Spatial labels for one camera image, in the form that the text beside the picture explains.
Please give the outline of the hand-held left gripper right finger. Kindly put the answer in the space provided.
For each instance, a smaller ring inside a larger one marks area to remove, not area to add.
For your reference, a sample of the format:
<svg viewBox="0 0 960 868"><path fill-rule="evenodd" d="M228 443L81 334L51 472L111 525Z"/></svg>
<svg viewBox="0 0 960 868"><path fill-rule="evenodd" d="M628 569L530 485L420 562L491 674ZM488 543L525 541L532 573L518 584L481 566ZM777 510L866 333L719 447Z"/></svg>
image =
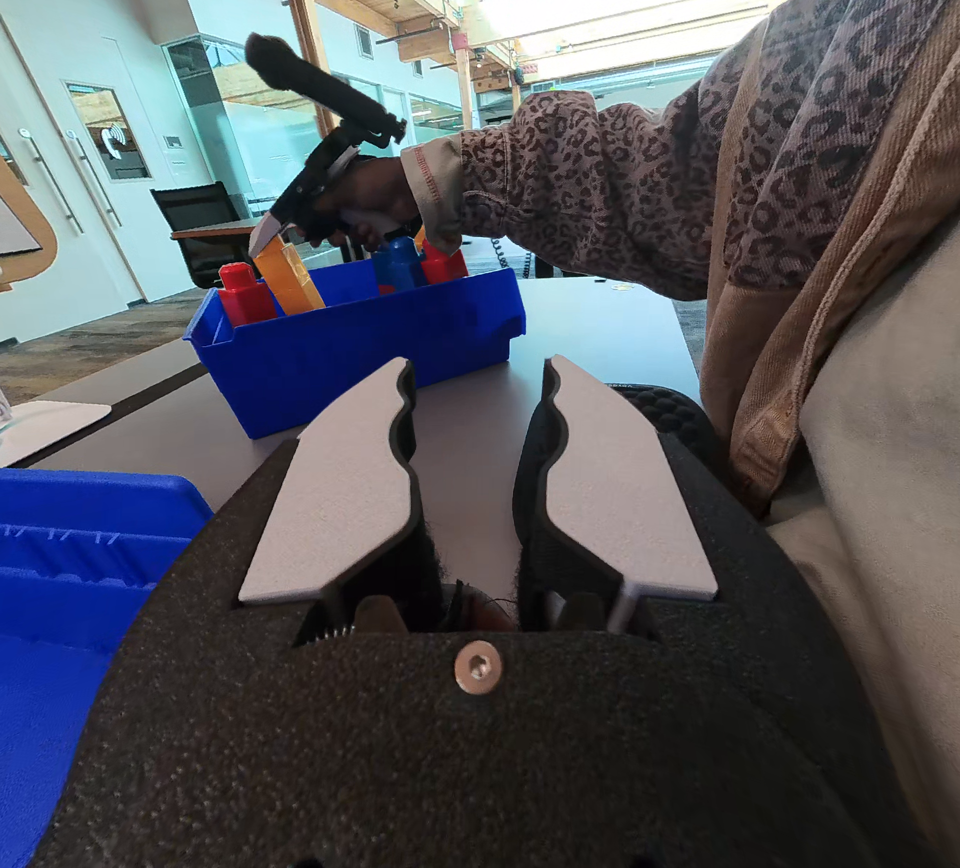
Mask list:
<svg viewBox="0 0 960 868"><path fill-rule="evenodd" d="M578 595L614 634L647 599L717 598L663 439L614 387L562 355L544 361L512 490L523 631L558 629Z"/></svg>

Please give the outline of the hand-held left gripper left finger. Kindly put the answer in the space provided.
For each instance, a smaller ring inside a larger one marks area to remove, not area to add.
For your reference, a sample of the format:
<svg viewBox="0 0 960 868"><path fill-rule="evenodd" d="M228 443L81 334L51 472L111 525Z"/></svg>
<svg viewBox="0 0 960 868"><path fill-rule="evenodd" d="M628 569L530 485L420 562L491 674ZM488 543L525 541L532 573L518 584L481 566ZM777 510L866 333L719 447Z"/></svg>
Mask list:
<svg viewBox="0 0 960 868"><path fill-rule="evenodd" d="M354 625L385 596L411 632L445 614L443 575L412 466L413 363L396 357L324 409L299 434L237 602L306 603L319 630Z"/></svg>

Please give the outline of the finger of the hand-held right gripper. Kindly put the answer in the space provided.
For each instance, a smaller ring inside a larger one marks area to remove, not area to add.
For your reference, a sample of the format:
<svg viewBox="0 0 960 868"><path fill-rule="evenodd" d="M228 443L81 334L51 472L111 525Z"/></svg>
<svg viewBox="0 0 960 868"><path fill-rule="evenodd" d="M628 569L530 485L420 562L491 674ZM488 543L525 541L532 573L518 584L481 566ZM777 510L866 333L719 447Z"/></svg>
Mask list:
<svg viewBox="0 0 960 868"><path fill-rule="evenodd" d="M270 246L278 241L281 246L289 244L289 220L268 211L249 236L247 253L250 259L257 259Z"/></svg>

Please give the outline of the red toy block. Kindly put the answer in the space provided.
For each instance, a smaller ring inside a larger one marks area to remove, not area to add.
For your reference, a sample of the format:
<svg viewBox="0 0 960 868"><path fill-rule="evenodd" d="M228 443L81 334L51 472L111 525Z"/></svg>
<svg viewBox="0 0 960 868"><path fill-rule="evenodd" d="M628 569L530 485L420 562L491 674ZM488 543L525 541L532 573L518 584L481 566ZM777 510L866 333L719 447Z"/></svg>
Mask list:
<svg viewBox="0 0 960 868"><path fill-rule="evenodd" d="M232 328L268 322L279 316L269 288L259 281L246 262L234 262L219 269L222 309Z"/></svg>
<svg viewBox="0 0 960 868"><path fill-rule="evenodd" d="M428 284L436 285L469 277L463 251L458 249L452 254L423 241L420 250L420 265Z"/></svg>

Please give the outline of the blue plastic bin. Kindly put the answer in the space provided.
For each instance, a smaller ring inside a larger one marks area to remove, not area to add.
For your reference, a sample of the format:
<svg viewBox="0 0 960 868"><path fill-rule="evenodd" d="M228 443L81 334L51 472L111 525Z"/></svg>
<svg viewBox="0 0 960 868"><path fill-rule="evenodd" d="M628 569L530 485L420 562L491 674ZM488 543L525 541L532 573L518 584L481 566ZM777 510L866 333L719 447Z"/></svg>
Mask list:
<svg viewBox="0 0 960 868"><path fill-rule="evenodd" d="M115 652L212 516L179 476L2 469L2 866L29 864Z"/></svg>
<svg viewBox="0 0 960 868"><path fill-rule="evenodd" d="M212 290L183 335L253 440L306 424L393 358L426 387L507 362L525 333L511 270L383 296L370 261L311 277L323 309L234 327Z"/></svg>

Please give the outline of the person's right forearm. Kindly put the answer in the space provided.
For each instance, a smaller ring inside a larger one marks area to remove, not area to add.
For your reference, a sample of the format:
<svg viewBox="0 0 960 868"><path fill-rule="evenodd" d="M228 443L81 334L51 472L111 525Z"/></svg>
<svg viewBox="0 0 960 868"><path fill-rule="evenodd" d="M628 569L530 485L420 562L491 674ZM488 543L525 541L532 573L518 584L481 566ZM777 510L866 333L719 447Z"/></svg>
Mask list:
<svg viewBox="0 0 960 868"><path fill-rule="evenodd" d="M558 269L701 300L731 103L704 82L660 113L537 94L507 124L435 139L400 161L438 250L463 236L507 238Z"/></svg>

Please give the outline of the person's right hand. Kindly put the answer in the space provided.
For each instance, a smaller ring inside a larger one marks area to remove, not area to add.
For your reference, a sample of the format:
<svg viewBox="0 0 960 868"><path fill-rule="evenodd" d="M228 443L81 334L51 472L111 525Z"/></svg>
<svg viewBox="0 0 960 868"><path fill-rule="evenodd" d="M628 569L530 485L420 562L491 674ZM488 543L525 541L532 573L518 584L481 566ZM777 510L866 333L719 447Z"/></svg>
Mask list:
<svg viewBox="0 0 960 868"><path fill-rule="evenodd" d="M315 202L316 212L324 218L346 224L344 210L373 212L399 226L420 217L410 185L398 157L378 157L352 165L333 180ZM326 239L332 247L354 242L373 252L384 241L384 233L377 224L358 222L331 232Z"/></svg>

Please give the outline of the wooden desk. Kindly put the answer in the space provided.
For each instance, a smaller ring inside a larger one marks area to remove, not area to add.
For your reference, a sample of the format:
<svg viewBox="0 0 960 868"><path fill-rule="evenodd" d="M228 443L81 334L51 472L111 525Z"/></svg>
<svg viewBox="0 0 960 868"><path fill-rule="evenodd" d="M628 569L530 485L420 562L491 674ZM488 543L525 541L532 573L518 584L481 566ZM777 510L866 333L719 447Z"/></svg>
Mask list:
<svg viewBox="0 0 960 868"><path fill-rule="evenodd" d="M170 238L174 241L228 236L249 238L259 222L260 219L250 218L213 226L187 228L171 232Z"/></svg>

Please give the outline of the black mesh office chair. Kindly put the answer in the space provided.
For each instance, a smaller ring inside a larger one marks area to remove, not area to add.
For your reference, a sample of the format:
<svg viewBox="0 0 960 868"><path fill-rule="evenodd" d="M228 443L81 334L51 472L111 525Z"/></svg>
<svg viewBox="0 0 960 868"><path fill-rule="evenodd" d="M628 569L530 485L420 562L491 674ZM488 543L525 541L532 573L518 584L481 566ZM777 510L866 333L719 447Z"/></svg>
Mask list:
<svg viewBox="0 0 960 868"><path fill-rule="evenodd" d="M171 232L242 220L221 181L197 187L150 190L150 194ZM188 239L174 243L190 279L200 289L221 287L219 269L223 265L252 263L246 237Z"/></svg>

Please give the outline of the blue toy block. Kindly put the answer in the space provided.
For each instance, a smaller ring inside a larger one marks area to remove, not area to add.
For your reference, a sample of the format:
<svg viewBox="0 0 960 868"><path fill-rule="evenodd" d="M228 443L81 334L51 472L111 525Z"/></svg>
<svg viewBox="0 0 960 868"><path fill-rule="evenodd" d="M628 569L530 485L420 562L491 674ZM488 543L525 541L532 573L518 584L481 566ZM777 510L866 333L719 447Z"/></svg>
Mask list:
<svg viewBox="0 0 960 868"><path fill-rule="evenodd" d="M385 242L371 256L381 295L427 287L429 281L413 238L400 235Z"/></svg>

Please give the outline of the white door with window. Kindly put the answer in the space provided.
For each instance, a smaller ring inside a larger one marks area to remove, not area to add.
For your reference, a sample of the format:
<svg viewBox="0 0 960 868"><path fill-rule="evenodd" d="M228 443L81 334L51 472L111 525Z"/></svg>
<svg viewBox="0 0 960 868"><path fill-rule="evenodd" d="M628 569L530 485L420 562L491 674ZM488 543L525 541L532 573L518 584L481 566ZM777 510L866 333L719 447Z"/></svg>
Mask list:
<svg viewBox="0 0 960 868"><path fill-rule="evenodd" d="M82 230L117 295L126 304L147 302L149 233L137 195L152 171L133 126L134 99L118 42L72 31L48 47L45 98L74 174L68 198L80 202Z"/></svg>

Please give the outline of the instruction poster on wooden board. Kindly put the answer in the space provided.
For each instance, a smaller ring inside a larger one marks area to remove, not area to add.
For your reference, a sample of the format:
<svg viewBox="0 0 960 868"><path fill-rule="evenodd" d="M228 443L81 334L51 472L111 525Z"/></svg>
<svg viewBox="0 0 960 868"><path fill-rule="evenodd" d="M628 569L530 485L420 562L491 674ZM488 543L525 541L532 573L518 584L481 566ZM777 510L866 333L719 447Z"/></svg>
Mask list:
<svg viewBox="0 0 960 868"><path fill-rule="evenodd" d="M1 159L1 292L45 272L57 253L53 227Z"/></svg>

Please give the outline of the white poster stand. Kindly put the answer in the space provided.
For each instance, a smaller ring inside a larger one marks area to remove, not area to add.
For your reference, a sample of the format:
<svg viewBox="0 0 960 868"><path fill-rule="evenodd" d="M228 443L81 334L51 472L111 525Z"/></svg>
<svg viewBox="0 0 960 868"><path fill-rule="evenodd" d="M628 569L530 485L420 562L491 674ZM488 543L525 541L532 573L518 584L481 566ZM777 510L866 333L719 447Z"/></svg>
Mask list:
<svg viewBox="0 0 960 868"><path fill-rule="evenodd" d="M4 410L1 424L1 468L15 466L51 446L98 424L111 405L35 400Z"/></svg>

